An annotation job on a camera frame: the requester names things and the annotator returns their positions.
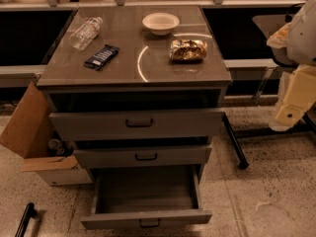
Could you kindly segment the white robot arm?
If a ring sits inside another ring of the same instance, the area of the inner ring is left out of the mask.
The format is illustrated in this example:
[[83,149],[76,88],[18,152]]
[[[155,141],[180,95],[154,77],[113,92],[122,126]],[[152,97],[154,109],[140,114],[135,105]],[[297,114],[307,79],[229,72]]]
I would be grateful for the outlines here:
[[277,47],[277,41],[285,37],[287,57],[298,67],[281,76],[278,101],[269,121],[274,131],[286,131],[316,103],[316,0],[307,0],[290,23],[279,29],[268,40]]

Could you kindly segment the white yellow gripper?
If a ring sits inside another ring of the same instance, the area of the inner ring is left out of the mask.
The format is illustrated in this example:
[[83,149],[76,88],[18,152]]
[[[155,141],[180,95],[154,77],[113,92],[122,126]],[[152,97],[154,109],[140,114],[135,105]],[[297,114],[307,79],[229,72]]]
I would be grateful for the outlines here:
[[273,131],[286,131],[316,103],[316,67],[301,64],[291,73],[283,72],[277,97],[269,127]]

